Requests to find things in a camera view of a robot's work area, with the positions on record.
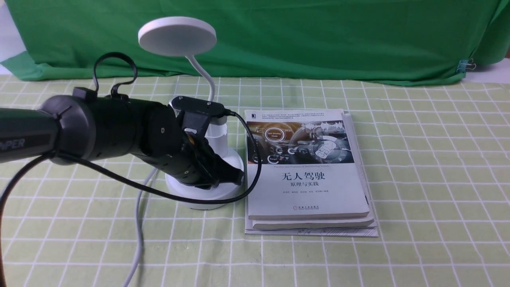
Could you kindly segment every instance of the lamp head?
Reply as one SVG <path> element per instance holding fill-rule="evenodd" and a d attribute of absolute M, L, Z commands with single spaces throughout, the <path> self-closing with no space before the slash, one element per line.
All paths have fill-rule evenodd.
<path fill-rule="evenodd" d="M 138 31 L 138 43 L 153 54 L 186 57 L 205 53 L 216 45 L 216 31 L 208 23 L 189 17 L 164 17 Z"/>

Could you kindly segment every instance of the green checkered tablecloth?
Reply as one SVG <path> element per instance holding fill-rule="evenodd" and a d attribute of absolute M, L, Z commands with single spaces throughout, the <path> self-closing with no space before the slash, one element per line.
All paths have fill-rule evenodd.
<path fill-rule="evenodd" d="M 121 79 L 100 80 L 106 93 Z M 244 234 L 244 203 L 212 211 L 145 197 L 145 256 L 132 286 L 509 286 L 510 86 L 402 88 L 354 81 L 215 79 L 218 100 L 244 109 L 344 108 L 353 115 L 379 238 Z M 92 81 L 0 76 L 3 107 L 35 108 Z M 206 98 L 196 77 L 140 78 L 122 92 L 168 103 Z M 229 144 L 244 154 L 231 119 Z M 6 184 L 26 162 L 0 165 Z M 142 182 L 132 156 L 99 161 Z M 165 190 L 160 175 L 156 188 Z M 7 203 L 9 286 L 120 286 L 136 247 L 137 191 L 79 166 L 45 162 Z"/>

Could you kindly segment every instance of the book cover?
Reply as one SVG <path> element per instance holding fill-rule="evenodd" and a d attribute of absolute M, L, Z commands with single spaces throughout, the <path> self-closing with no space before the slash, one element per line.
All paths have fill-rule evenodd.
<path fill-rule="evenodd" d="M 250 220 L 365 217 L 369 212 L 343 110 L 246 110 L 260 150 L 247 141 Z"/>

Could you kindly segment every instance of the green backdrop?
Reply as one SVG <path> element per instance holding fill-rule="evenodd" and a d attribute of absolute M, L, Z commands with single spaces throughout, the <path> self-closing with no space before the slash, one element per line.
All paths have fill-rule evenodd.
<path fill-rule="evenodd" d="M 212 76 L 448 84 L 462 60 L 495 63 L 510 45 L 510 0 L 6 0 L 27 52 L 2 64 L 23 80 L 90 78 L 123 52 L 142 76 L 196 72 L 152 55 L 138 29 L 165 16 L 210 23 L 217 45 L 197 56 Z M 100 77 L 130 76 L 106 61 Z"/>

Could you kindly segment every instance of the book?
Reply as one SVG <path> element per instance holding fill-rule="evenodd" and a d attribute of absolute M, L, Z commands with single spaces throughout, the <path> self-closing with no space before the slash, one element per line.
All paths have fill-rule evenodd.
<path fill-rule="evenodd" d="M 246 110 L 261 153 L 247 141 L 246 177 L 259 181 L 247 197 L 249 220 L 319 220 L 367 217 L 370 208 L 355 162 L 344 111 Z"/>
<path fill-rule="evenodd" d="M 248 219 L 248 209 L 245 210 L 245 230 L 248 235 L 275 235 L 275 236 L 323 236 L 323 237 L 379 237 L 379 232 L 375 222 L 367 227 L 352 228 L 298 228 L 298 229 L 278 229 L 278 230 L 258 230 L 249 228 L 253 225 L 252 220 Z"/>
<path fill-rule="evenodd" d="M 359 218 L 343 219 L 301 219 L 301 220 L 253 220 L 253 229 L 299 229 L 299 228 L 339 228 L 339 227 L 367 227 L 374 222 L 374 217 L 368 214 Z"/>

